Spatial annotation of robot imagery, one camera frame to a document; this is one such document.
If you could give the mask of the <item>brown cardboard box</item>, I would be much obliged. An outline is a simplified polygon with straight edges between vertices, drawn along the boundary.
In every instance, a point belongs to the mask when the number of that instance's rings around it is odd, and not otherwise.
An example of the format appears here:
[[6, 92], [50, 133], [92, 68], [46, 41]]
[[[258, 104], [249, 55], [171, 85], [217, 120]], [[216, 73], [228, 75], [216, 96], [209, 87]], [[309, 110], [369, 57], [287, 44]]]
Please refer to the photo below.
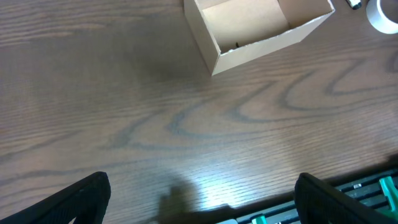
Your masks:
[[183, 0], [212, 75], [301, 42], [335, 8], [330, 0]]

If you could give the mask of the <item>white tape roll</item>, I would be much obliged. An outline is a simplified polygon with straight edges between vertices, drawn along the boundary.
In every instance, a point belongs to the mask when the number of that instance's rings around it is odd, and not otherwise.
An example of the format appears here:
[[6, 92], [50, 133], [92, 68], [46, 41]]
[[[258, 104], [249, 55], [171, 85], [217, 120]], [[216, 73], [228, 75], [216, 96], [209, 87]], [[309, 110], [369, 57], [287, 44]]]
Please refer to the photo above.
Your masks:
[[397, 23], [390, 20], [382, 10], [381, 0], [369, 0], [366, 6], [369, 23], [383, 34], [396, 34]]

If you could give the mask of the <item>white black marker pen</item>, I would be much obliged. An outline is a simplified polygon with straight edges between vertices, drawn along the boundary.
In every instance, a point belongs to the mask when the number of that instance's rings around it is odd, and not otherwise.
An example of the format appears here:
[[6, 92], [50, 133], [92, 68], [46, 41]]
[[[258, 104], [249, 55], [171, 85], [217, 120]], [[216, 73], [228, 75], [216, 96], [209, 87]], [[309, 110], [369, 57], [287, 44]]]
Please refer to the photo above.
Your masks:
[[353, 10], [358, 10], [362, 7], [361, 0], [346, 0], [346, 2]]

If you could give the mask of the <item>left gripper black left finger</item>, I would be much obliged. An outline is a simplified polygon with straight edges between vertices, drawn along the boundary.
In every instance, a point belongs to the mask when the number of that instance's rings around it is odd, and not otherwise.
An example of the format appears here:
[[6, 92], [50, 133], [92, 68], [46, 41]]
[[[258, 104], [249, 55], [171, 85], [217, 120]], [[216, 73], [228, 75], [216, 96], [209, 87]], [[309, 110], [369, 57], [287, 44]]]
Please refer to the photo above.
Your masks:
[[1, 220], [1, 224], [102, 223], [111, 197], [105, 172], [95, 172]]

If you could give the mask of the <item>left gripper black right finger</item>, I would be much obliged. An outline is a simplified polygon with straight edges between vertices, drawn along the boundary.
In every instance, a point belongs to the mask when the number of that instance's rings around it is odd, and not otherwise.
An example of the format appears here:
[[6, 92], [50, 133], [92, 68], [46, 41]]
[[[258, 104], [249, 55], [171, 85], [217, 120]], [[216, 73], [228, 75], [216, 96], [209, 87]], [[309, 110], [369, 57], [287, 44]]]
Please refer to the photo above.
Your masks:
[[302, 224], [397, 224], [309, 173], [301, 173], [294, 201]]

